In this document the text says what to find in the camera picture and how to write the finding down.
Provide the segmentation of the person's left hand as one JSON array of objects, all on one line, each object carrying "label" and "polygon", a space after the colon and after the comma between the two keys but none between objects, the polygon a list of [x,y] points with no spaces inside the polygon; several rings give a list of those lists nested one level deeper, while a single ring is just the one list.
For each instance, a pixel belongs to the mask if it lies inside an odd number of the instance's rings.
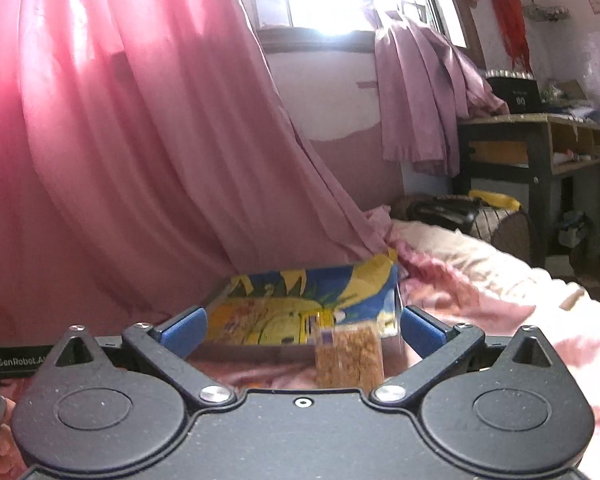
[{"label": "person's left hand", "polygon": [[13,400],[4,398],[5,413],[0,427],[0,480],[16,480],[27,469],[14,437],[12,436],[12,412],[15,408]]}]

